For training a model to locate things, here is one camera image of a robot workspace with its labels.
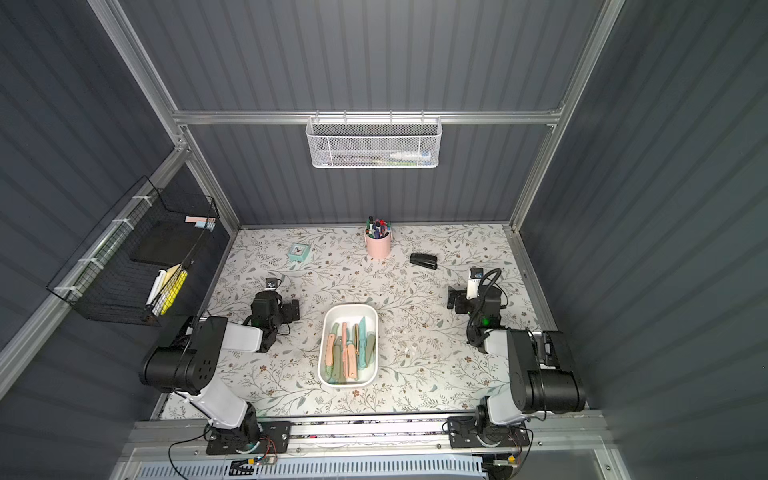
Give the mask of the white oval storage box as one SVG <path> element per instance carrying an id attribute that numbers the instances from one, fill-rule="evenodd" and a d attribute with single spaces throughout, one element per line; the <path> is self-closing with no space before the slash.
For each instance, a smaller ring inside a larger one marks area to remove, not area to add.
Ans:
<path id="1" fill-rule="evenodd" d="M 337 389 L 360 389 L 378 375 L 379 316 L 368 304 L 332 307 L 323 324 L 317 373 Z"/>

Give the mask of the pink folding fruit knife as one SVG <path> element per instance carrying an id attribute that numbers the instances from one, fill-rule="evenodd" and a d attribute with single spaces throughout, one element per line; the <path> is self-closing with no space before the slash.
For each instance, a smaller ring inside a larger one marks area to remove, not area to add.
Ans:
<path id="1" fill-rule="evenodd" d="M 346 345 L 346 379 L 353 381 L 358 378 L 357 366 L 357 340 L 358 340 L 358 324 L 355 323 L 348 328 L 348 340 Z"/>

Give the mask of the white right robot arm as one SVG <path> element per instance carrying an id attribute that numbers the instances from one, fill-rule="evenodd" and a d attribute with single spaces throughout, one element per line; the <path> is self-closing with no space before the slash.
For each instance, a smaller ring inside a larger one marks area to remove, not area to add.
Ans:
<path id="1" fill-rule="evenodd" d="M 526 422 L 549 413 L 582 411 L 586 393 L 565 335 L 556 330 L 533 332 L 500 326 L 502 291 L 490 287 L 485 298 L 448 289 L 447 307 L 470 316 L 470 339 L 479 351 L 507 362 L 509 383 L 486 395 L 470 416 L 444 422 L 453 449 L 528 447 L 533 434 Z"/>

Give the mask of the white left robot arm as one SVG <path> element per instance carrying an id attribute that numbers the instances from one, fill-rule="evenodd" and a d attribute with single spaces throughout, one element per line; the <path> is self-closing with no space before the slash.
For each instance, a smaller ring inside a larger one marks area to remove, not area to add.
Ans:
<path id="1" fill-rule="evenodd" d="M 300 303 L 274 290 L 257 293 L 243 324 L 221 316 L 170 321 L 145 356 L 142 384 L 186 400 L 208 420 L 203 439 L 209 455 L 279 454 L 287 451 L 291 424 L 259 420 L 255 407 L 217 374 L 223 350 L 266 353 L 282 326 L 301 318 Z"/>

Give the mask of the small teal box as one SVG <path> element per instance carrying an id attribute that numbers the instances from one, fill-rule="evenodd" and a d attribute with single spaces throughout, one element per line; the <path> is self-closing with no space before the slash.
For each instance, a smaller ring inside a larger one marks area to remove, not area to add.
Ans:
<path id="1" fill-rule="evenodd" d="M 305 262 L 311 252 L 311 246 L 309 244 L 294 243 L 290 246 L 287 256 L 294 262 Z"/>

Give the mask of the pink fruit knife in box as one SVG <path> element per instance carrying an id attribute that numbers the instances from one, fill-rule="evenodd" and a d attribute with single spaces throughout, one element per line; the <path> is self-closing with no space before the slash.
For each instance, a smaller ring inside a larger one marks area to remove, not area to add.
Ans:
<path id="1" fill-rule="evenodd" d="M 326 339 L 326 346 L 324 349 L 324 366 L 326 369 L 331 369 L 334 364 L 334 344 L 336 340 L 336 335 L 331 333 L 328 335 Z"/>

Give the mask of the teal fruit knife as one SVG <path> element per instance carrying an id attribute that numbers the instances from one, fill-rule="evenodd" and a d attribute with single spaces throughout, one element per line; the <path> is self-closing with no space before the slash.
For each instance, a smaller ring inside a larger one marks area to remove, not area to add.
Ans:
<path id="1" fill-rule="evenodd" d="M 358 324 L 357 357 L 358 368 L 365 369 L 368 365 L 367 360 L 367 319 L 362 317 Z"/>

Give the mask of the olive green fruit knife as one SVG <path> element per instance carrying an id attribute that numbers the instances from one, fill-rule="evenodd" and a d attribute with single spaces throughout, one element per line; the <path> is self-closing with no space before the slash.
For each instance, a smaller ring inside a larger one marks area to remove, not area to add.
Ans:
<path id="1" fill-rule="evenodd" d="M 365 360 L 366 360 L 367 366 L 373 365 L 375 345 L 376 345 L 376 335 L 374 333 L 369 333 L 366 337 L 366 347 L 365 347 Z"/>

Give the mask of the black stapler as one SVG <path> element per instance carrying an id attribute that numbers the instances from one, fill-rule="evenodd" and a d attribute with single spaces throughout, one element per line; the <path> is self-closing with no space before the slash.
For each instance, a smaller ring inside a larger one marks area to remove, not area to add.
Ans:
<path id="1" fill-rule="evenodd" d="M 430 270 L 436 270 L 438 268 L 437 257 L 432 254 L 412 253 L 409 257 L 409 262 L 413 265 Z"/>

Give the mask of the yellow notepad in basket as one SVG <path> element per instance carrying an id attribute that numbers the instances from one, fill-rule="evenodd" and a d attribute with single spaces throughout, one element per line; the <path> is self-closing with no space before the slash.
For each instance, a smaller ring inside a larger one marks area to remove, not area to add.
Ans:
<path id="1" fill-rule="evenodd" d="M 180 264 L 160 270 L 149 294 L 147 306 L 154 316 L 168 312 L 188 277 L 188 271 Z"/>

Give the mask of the black notebook in basket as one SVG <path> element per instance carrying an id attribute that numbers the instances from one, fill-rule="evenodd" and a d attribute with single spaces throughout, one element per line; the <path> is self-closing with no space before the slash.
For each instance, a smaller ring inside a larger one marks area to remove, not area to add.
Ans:
<path id="1" fill-rule="evenodd" d="M 129 254 L 129 259 L 162 267 L 184 264 L 209 237 L 209 230 L 191 223 L 156 222 Z"/>

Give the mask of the pink pen cup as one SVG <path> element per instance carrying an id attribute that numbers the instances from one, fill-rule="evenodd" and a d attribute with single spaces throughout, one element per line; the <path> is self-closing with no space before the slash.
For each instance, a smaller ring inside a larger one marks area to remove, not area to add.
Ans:
<path id="1" fill-rule="evenodd" d="M 372 230 L 367 230 L 364 236 L 367 254 L 373 259 L 384 260 L 391 253 L 392 235 L 386 231 L 383 236 L 376 236 Z"/>

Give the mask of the white tube in basket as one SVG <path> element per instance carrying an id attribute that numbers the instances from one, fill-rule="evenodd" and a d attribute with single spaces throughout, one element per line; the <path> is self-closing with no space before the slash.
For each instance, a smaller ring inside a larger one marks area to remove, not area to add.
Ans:
<path id="1" fill-rule="evenodd" d="M 389 154 L 389 161 L 407 166 L 427 167 L 433 163 L 430 151 L 399 151 Z"/>

